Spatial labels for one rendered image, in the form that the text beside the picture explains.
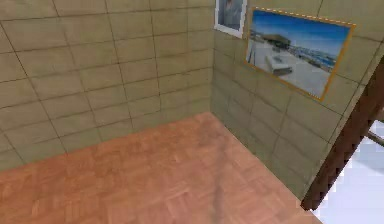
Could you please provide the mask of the white framed grey picture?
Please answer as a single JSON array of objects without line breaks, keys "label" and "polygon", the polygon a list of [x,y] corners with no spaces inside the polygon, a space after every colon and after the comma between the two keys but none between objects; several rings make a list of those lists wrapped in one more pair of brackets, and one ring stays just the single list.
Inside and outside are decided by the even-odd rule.
[{"label": "white framed grey picture", "polygon": [[247,12],[247,0],[215,0],[215,24],[218,31],[241,38]]}]

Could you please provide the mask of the orange framed seaside picture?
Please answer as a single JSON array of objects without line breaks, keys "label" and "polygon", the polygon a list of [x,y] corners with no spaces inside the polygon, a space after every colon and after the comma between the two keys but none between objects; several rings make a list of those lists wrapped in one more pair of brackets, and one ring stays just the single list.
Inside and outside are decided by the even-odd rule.
[{"label": "orange framed seaside picture", "polygon": [[354,29],[353,23],[256,7],[245,63],[321,101]]}]

